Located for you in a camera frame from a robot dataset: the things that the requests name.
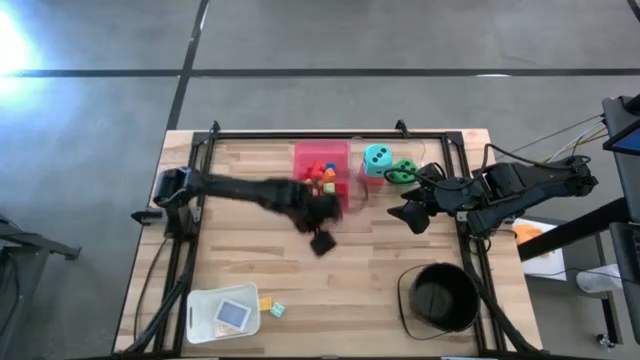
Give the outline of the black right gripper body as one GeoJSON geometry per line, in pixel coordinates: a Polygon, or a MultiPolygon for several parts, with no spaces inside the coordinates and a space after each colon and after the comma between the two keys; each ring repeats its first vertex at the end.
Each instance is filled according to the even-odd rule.
{"type": "Polygon", "coordinates": [[[444,180],[421,181],[422,203],[430,216],[445,212],[455,214],[472,202],[471,180],[450,177],[444,180]]]}

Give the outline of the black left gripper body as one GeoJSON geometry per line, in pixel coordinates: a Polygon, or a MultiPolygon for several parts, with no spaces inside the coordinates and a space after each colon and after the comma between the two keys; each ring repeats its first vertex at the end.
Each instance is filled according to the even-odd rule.
{"type": "Polygon", "coordinates": [[[314,196],[305,193],[293,205],[292,221],[301,233],[316,232],[325,223],[336,223],[341,218],[341,204],[335,194],[314,196]]]}

